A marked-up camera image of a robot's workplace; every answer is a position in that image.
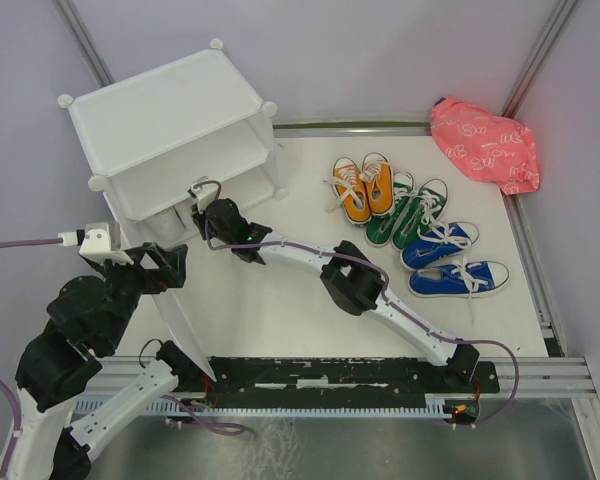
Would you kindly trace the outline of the orange canvas sneaker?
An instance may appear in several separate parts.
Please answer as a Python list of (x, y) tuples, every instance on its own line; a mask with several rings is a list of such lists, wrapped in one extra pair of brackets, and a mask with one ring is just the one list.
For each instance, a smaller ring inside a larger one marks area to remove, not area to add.
[(356, 226), (366, 224), (371, 218), (366, 190), (360, 174), (358, 166), (352, 159), (341, 157), (334, 162), (331, 176), (324, 180), (335, 197), (327, 207), (327, 211), (332, 213), (341, 209), (347, 220)]
[(362, 162), (360, 179), (373, 216), (390, 215), (394, 210), (394, 174), (389, 161), (380, 153), (367, 154)]

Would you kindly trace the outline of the white plastic shoe cabinet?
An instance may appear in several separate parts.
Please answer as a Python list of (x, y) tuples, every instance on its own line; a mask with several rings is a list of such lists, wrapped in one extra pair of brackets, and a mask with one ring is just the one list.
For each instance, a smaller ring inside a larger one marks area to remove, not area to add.
[(89, 163), (91, 190), (103, 194), (120, 224), (122, 244), (160, 241), (146, 220), (182, 201), (207, 177), (242, 209), (288, 194), (276, 157), (272, 119), (278, 107), (263, 100), (223, 52), (206, 50), (94, 92), (62, 94)]

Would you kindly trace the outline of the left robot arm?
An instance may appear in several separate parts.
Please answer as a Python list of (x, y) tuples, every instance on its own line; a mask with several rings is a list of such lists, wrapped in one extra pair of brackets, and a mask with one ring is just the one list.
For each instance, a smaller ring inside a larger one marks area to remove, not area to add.
[(11, 390), (0, 379), (12, 423), (0, 454), (0, 479), (84, 479), (102, 447), (155, 399), (189, 390), (200, 364), (172, 341), (95, 414), (69, 421), (88, 382), (113, 355), (144, 295), (181, 288), (188, 248), (144, 243), (84, 255), (93, 276), (68, 281), (48, 305), (49, 320), (20, 357)]

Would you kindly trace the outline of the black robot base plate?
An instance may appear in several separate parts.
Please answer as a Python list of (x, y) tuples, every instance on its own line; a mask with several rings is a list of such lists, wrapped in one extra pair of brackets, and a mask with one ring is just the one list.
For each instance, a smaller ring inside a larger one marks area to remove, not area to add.
[(176, 391), (210, 394), (219, 407), (322, 408), (419, 406), (427, 394), (472, 397), (486, 382), (498, 392), (491, 362), (480, 361), (473, 380), (465, 383), (416, 358), (229, 358), (213, 357), (214, 381), (195, 366)]

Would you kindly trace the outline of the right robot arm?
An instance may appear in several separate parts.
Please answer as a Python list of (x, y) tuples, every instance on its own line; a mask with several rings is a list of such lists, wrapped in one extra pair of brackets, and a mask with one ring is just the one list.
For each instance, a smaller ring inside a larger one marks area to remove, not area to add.
[(291, 239), (247, 221), (228, 198), (194, 195), (191, 217), (212, 250), (229, 250), (246, 263), (285, 264), (318, 276), (340, 310), (375, 318), (439, 367), (440, 382), (447, 389), (461, 391), (474, 381), (478, 350), (447, 336), (401, 301), (389, 288), (388, 274), (355, 244), (343, 240), (336, 246), (320, 246)]

